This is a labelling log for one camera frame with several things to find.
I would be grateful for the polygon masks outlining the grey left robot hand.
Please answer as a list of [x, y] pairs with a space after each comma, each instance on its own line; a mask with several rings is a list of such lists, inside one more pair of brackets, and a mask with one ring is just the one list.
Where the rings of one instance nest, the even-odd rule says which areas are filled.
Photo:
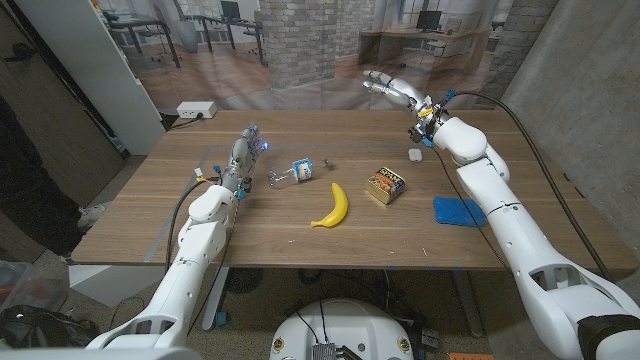
[[232, 192], [242, 190], [250, 193], [256, 162], [268, 147], [262, 140], [258, 126], [251, 123], [233, 143], [220, 185]]

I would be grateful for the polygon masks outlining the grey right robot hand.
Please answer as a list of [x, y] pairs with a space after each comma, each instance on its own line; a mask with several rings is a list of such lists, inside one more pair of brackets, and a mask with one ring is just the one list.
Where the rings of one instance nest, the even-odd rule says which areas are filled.
[[433, 104], [430, 96], [422, 94], [405, 80], [374, 70], [365, 70], [363, 75], [366, 77], [363, 87], [383, 95], [392, 105], [410, 114], [416, 115]]

